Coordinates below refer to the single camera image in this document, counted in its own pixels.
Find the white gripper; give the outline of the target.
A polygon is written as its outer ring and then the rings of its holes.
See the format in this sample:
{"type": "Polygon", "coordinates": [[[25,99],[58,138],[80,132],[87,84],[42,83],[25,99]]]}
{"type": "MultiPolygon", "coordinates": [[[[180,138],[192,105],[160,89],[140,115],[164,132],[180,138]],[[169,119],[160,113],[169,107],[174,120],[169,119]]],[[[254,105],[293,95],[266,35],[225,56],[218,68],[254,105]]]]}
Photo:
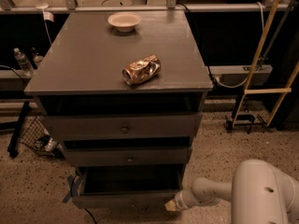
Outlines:
{"type": "Polygon", "coordinates": [[[183,211],[188,210],[190,208],[193,208],[199,204],[198,200],[192,193],[191,188],[186,188],[184,190],[181,190],[178,192],[175,197],[174,201],[170,200],[167,202],[164,207],[167,211],[175,212],[177,211],[183,211]]]}

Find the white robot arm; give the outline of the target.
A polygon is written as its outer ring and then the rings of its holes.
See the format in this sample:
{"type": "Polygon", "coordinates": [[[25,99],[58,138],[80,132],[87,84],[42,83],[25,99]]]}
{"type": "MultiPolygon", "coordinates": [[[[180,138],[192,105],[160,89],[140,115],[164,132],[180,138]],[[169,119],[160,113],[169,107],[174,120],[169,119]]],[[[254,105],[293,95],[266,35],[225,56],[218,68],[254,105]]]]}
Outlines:
{"type": "Polygon", "coordinates": [[[231,204],[232,224],[292,224],[299,221],[299,181],[266,161],[241,162],[233,181],[198,177],[165,204],[168,211],[231,204]]]}

